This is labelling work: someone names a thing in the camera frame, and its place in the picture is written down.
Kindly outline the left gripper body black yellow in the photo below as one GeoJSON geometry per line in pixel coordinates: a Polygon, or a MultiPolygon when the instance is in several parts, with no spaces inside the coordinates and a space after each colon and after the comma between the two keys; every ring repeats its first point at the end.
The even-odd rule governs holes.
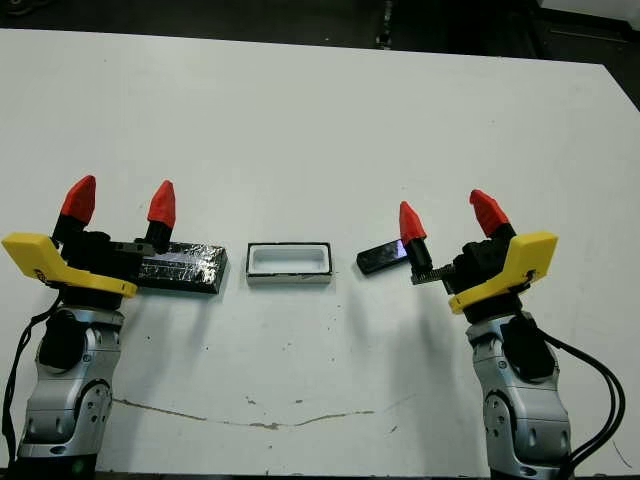
{"type": "Polygon", "coordinates": [[[67,295],[108,295],[120,301],[136,295],[143,259],[168,250],[169,229],[150,227],[144,238],[132,242],[113,241],[99,231],[68,233],[64,240],[11,233],[2,245],[28,278],[67,295]]]}

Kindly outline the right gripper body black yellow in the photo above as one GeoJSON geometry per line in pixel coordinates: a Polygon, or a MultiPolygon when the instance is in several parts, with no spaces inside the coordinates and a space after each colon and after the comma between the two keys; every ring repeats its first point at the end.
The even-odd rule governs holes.
{"type": "Polygon", "coordinates": [[[451,263],[426,270],[412,267],[411,282],[442,282],[454,314],[491,301],[508,304],[548,273],[557,236],[536,232],[469,242],[451,263]]]}

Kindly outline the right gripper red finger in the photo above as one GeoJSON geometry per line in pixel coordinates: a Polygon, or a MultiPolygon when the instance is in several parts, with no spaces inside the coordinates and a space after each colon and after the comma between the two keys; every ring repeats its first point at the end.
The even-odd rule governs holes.
{"type": "Polygon", "coordinates": [[[432,270],[433,262],[427,249],[424,230],[419,215],[407,201],[399,207],[400,239],[413,270],[432,270]]]}
{"type": "Polygon", "coordinates": [[[469,202],[484,233],[485,240],[507,246],[511,239],[516,236],[516,233],[508,216],[498,202],[480,189],[471,191],[469,202]]]}

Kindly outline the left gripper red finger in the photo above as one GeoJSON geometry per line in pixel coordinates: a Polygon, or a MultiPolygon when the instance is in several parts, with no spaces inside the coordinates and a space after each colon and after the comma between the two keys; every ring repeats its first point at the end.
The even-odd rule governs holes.
{"type": "Polygon", "coordinates": [[[155,192],[147,220],[145,241],[152,245],[167,245],[176,222],[176,199],[171,181],[164,180],[155,192]]]}
{"type": "Polygon", "coordinates": [[[68,191],[62,204],[53,239],[67,239],[82,232],[89,224],[95,209],[96,179],[86,175],[68,191]]]}

